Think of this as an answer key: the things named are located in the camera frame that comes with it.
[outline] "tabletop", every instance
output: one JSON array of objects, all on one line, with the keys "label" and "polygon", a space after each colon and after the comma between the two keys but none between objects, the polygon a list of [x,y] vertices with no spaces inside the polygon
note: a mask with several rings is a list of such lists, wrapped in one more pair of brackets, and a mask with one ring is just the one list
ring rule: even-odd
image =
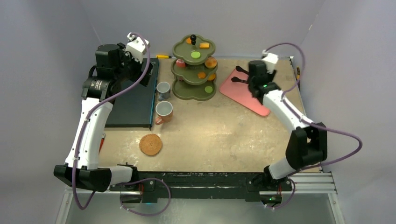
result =
[{"label": "tabletop", "polygon": [[[160,59],[158,82],[172,84],[173,60]],[[219,86],[235,66],[247,69],[248,61],[218,59],[217,93],[210,100],[181,100],[172,94],[167,100],[174,110],[169,123],[155,125],[151,130],[105,129],[99,165],[108,167],[127,162],[140,171],[262,172],[265,166],[283,158],[290,134],[276,115],[257,115],[219,92]],[[283,90],[292,87],[296,80],[290,61],[280,60],[276,69],[274,82]],[[297,109],[304,111],[297,88],[286,96]],[[155,156],[147,156],[139,149],[140,139],[150,133],[157,134],[163,142]]]}]

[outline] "pink mat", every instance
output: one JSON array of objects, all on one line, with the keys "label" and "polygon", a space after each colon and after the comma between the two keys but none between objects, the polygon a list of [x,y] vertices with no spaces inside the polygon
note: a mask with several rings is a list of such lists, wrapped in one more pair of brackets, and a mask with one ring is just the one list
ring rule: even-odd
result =
[{"label": "pink mat", "polygon": [[264,107],[256,98],[252,97],[252,94],[248,89],[248,84],[232,82],[231,78],[234,76],[242,80],[248,79],[248,76],[245,73],[234,69],[230,76],[220,86],[220,92],[257,114],[267,116],[269,114],[269,109]]}]

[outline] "cup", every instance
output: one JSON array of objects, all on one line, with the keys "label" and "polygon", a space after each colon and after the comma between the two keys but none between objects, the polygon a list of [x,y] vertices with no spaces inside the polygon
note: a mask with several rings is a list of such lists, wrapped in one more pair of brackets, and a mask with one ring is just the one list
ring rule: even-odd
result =
[{"label": "cup", "polygon": [[163,101],[170,97],[170,85],[167,82],[160,82],[157,85],[157,92],[159,93],[158,100]]},{"label": "cup", "polygon": [[168,101],[159,102],[156,106],[158,118],[156,118],[156,125],[168,123],[173,117],[173,106]]}]

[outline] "pink mug handle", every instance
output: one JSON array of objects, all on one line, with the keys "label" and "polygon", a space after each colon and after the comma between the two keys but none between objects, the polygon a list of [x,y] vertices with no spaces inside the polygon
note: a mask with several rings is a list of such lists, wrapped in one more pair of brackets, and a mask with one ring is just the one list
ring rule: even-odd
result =
[{"label": "pink mug handle", "polygon": [[163,120],[161,117],[156,118],[156,125],[160,125],[163,123]]}]

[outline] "gray wall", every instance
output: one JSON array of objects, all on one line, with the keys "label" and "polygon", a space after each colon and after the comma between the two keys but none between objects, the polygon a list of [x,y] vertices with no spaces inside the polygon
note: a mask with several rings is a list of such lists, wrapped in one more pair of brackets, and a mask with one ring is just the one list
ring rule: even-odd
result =
[{"label": "gray wall", "polygon": [[[356,133],[331,170],[349,224],[396,221],[396,1],[326,0],[302,47],[301,93],[316,121]],[[329,159],[356,141],[329,134]]]},{"label": "gray wall", "polygon": [[78,0],[0,1],[1,223],[54,223],[99,44]]},{"label": "gray wall", "polygon": [[[103,43],[124,42],[126,30],[171,54],[190,33],[216,43],[216,56],[260,56],[279,42],[301,44],[325,0],[81,0]],[[290,56],[294,49],[278,47]]]}]

